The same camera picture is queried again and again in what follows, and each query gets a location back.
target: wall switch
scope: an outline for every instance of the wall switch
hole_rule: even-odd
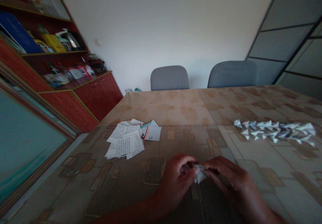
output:
[[[101,42],[98,39],[94,39],[94,44],[96,46],[101,46]]]

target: chair backrest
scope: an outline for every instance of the chair backrest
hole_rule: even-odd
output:
[[[189,89],[188,73],[183,66],[164,66],[151,73],[151,90]]]
[[[223,61],[209,75],[208,88],[255,86],[257,66],[252,61]]]

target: shelf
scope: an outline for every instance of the shelf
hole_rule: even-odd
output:
[[[26,12],[26,13],[30,13],[30,14],[40,15],[40,16],[43,16],[43,17],[46,17],[46,18],[52,18],[52,19],[57,19],[57,20],[73,23],[73,21],[71,21],[69,19],[63,19],[63,18],[55,17],[55,16],[51,16],[49,14],[43,14],[43,13],[40,13],[40,12],[37,12],[37,11],[32,11],[32,10],[29,10],[29,9],[21,9],[21,8],[18,8],[16,6],[9,5],[9,4],[6,4],[6,3],[0,3],[0,8],[1,9],[11,9],[11,10],[16,10],[16,11],[22,11],[22,12]]]
[[[60,91],[71,91],[71,90],[75,90],[79,87],[82,87],[102,76],[105,76],[109,73],[111,73],[112,71],[107,71],[104,73],[100,73],[100,74],[92,74],[90,76],[84,76],[82,78],[76,79],[66,85],[63,85],[61,87],[55,88],[53,91],[48,91],[48,92],[39,92],[39,93],[52,93],[52,92],[60,92]]]
[[[66,52],[54,52],[54,53],[34,53],[34,54],[22,54],[22,57],[29,56],[47,56],[47,55],[62,55],[62,54],[72,54],[72,53],[83,53],[87,51],[66,51]]]

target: hand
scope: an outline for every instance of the hand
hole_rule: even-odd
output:
[[[259,194],[250,175],[242,168],[218,156],[202,164],[209,168],[205,173],[213,180],[221,192],[250,223],[279,223],[282,219],[269,209]],[[218,177],[224,176],[224,184]]]
[[[154,202],[158,203],[164,211],[161,216],[177,208],[190,185],[195,181],[200,169],[185,168],[184,165],[188,162],[196,163],[197,159],[180,153],[167,162],[161,183],[152,196]]]

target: yellow box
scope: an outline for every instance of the yellow box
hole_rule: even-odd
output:
[[[59,41],[59,39],[56,35],[42,34],[41,36],[44,38],[44,41],[51,48],[54,49],[55,52],[66,52],[65,47],[62,45],[62,43]]]

